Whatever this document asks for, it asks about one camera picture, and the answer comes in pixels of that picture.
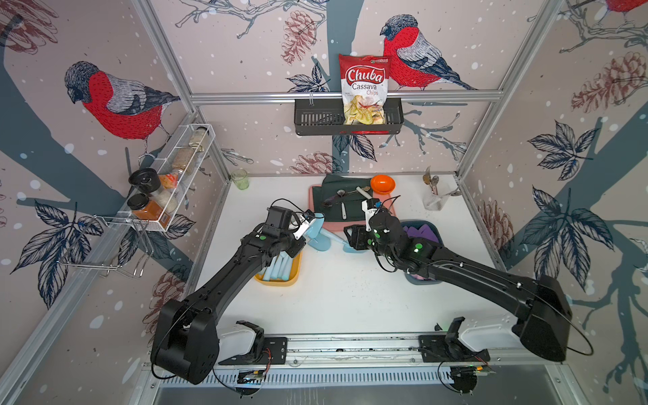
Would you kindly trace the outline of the purple shovel pink handle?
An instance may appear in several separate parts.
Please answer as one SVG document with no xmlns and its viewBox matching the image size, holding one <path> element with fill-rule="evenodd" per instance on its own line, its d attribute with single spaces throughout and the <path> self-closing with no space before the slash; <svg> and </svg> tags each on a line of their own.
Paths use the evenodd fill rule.
<svg viewBox="0 0 648 405">
<path fill-rule="evenodd" d="M 438 231 L 434 226 L 424 223 L 420 225 L 405 225 L 403 230 L 406 232 L 409 238 L 422 238 L 428 241 L 433 241 L 434 243 L 442 243 Z"/>
</svg>

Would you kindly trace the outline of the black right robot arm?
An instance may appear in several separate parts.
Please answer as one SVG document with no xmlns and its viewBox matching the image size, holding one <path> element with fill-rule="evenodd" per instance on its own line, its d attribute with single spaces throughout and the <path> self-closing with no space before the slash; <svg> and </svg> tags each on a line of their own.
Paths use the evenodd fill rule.
<svg viewBox="0 0 648 405">
<path fill-rule="evenodd" d="M 572 312 L 556 279 L 503 273 L 439 242 L 409 236 L 385 209 L 365 225 L 345 227 L 344 233 L 352 248 L 371 250 L 396 270 L 455 285 L 504 308 L 516 317 L 512 332 L 525 349 L 549 361 L 566 360 Z"/>
</svg>

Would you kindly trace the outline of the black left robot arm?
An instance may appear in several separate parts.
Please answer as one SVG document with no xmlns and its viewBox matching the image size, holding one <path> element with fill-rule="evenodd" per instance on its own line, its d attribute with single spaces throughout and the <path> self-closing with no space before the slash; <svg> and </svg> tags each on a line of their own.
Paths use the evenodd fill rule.
<svg viewBox="0 0 648 405">
<path fill-rule="evenodd" d="M 241 239 L 234 256 L 211 280 L 184 300 L 163 305 L 151 350 L 152 366 L 194 385 L 202 382 L 217 363 L 217 325 L 229 304 L 280 253 L 297 256 L 315 219 L 310 210 L 268 208 L 266 220 Z"/>
</svg>

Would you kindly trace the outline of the teal storage box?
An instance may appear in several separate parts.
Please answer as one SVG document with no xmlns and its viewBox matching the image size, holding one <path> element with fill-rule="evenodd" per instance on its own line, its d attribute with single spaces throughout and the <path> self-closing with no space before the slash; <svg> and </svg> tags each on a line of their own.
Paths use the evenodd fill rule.
<svg viewBox="0 0 648 405">
<path fill-rule="evenodd" d="M 434 226 L 435 229 L 438 231 L 437 227 L 436 227 L 434 224 L 432 224 L 431 222 L 429 222 L 429 221 L 424 221 L 424 220 L 406 220 L 406 221 L 402 221 L 402 222 L 401 222 L 402 226 L 410 225 L 410 224 L 411 224 L 411 225 L 420 225 L 420 224 L 424 224 L 424 223 L 427 223 L 427 224 L 430 224 L 430 225 Z M 410 283 L 412 283 L 413 285 L 436 285 L 436 284 L 439 283 L 438 280 L 434 280 L 434 279 L 432 279 L 432 278 L 424 278 L 424 277 L 422 277 L 422 276 L 420 276 L 420 275 L 418 275 L 418 274 L 407 274 L 407 275 L 406 275 L 406 278 L 407 278 L 408 281 L 409 281 Z"/>
</svg>

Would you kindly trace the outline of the orange bowl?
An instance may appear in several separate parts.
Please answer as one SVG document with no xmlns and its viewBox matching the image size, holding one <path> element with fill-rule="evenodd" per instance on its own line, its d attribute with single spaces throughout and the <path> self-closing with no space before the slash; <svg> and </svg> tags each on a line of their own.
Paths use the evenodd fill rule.
<svg viewBox="0 0 648 405">
<path fill-rule="evenodd" d="M 396 182 L 389 175 L 375 175 L 371 178 L 371 189 L 375 194 L 388 195 L 395 188 Z"/>
</svg>

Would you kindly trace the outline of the clear cup with utensils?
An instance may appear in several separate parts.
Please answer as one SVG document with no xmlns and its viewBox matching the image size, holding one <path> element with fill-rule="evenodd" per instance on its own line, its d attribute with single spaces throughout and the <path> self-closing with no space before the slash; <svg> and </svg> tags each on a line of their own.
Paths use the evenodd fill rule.
<svg viewBox="0 0 648 405">
<path fill-rule="evenodd" d="M 430 167 L 423 174 L 423 182 L 428 187 L 423 197 L 423 206 L 428 211 L 441 211 L 450 197 L 462 195 L 459 187 L 453 187 L 439 175 L 433 175 Z"/>
</svg>

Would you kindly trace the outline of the dark green cloth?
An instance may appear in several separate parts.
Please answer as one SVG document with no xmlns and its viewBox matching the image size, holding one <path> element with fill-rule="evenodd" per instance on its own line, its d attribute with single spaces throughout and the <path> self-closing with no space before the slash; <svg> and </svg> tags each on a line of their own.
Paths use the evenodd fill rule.
<svg viewBox="0 0 648 405">
<path fill-rule="evenodd" d="M 353 222 L 365 219 L 361 204 L 366 198 L 357 191 L 362 188 L 373 196 L 369 178 L 341 177 L 329 174 L 321 185 L 310 189 L 312 210 L 324 215 L 328 222 Z"/>
</svg>

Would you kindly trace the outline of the dark metal spoon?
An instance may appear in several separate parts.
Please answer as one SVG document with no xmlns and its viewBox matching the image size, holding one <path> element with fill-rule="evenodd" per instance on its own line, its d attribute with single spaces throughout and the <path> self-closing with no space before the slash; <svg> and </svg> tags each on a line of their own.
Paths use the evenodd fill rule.
<svg viewBox="0 0 648 405">
<path fill-rule="evenodd" d="M 322 207 L 331 208 L 335 204 L 363 201 L 364 199 L 365 198 L 356 190 L 337 190 L 337 192 L 332 197 L 328 197 L 322 202 Z"/>
</svg>

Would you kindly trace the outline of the small green glass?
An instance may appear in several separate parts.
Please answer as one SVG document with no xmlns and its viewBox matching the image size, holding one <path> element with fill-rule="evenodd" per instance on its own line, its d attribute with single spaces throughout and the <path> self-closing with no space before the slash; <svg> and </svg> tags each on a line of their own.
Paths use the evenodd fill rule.
<svg viewBox="0 0 648 405">
<path fill-rule="evenodd" d="M 238 169 L 231 172 L 231 182 L 239 189 L 246 190 L 249 188 L 249 174 L 245 169 Z"/>
</svg>

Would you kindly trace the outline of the orange spice jar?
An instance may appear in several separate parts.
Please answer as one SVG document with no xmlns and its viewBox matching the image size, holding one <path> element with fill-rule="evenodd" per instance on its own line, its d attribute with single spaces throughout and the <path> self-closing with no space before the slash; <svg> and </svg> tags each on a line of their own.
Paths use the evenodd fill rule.
<svg viewBox="0 0 648 405">
<path fill-rule="evenodd" d="M 131 196 L 127 200 L 127 206 L 133 215 L 141 220 L 157 221 L 165 215 L 164 209 L 143 193 L 137 193 Z"/>
</svg>

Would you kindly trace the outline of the black lid spice jar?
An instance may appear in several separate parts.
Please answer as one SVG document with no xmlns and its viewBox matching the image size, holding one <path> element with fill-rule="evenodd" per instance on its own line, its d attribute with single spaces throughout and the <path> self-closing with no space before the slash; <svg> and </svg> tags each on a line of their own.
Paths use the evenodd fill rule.
<svg viewBox="0 0 648 405">
<path fill-rule="evenodd" d="M 161 188 L 159 174 L 152 168 L 136 170 L 130 175 L 128 182 L 146 194 L 152 194 Z"/>
</svg>

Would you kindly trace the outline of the Chuba cassava chips bag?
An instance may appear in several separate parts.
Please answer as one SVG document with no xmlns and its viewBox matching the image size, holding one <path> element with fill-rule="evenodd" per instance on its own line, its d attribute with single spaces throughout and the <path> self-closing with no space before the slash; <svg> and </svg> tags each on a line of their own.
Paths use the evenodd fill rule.
<svg viewBox="0 0 648 405">
<path fill-rule="evenodd" d="M 391 57 L 339 55 L 345 125 L 386 124 Z"/>
</svg>

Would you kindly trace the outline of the white handled small spoon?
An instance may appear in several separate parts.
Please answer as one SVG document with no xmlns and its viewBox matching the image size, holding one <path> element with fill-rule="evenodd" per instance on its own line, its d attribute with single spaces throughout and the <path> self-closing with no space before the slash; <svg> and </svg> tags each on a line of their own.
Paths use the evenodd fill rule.
<svg viewBox="0 0 648 405">
<path fill-rule="evenodd" d="M 342 215 L 342 219 L 343 219 L 343 220 L 347 220 L 348 215 L 347 215 L 347 209 L 346 209 L 345 203 L 344 203 L 344 202 L 341 202 L 340 206 L 341 206 L 341 215 Z"/>
</svg>

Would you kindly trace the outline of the white handled knife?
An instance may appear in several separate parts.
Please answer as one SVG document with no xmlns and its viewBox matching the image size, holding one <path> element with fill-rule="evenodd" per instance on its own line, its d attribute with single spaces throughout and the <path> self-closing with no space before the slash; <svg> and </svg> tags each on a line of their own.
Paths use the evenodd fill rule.
<svg viewBox="0 0 648 405">
<path fill-rule="evenodd" d="M 356 191 L 361 194 L 365 199 L 372 199 L 371 194 L 367 192 L 364 187 L 356 187 Z"/>
</svg>

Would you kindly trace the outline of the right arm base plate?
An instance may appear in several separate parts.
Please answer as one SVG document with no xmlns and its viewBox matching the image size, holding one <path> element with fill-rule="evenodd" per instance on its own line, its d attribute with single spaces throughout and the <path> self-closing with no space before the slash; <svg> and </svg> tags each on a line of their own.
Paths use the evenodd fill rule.
<svg viewBox="0 0 648 405">
<path fill-rule="evenodd" d="M 460 341 L 459 329 L 464 321 L 464 317 L 456 317 L 446 332 L 436 331 L 418 336 L 418 352 L 424 363 L 474 361 L 486 364 L 490 361 L 487 349 L 477 352 Z"/>
</svg>

